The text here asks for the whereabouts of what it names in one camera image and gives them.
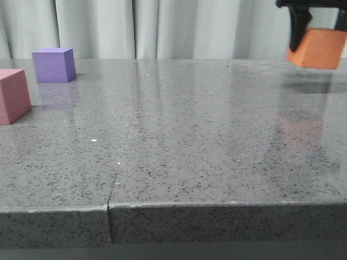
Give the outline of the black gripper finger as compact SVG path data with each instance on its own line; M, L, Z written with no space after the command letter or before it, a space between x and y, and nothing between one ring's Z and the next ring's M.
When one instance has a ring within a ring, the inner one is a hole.
M309 12L309 2L277 0L275 5L278 8L288 7L291 21L289 48L292 52L295 52L306 32L308 23L312 19L312 15Z
M339 8L334 30L347 31L346 6Z

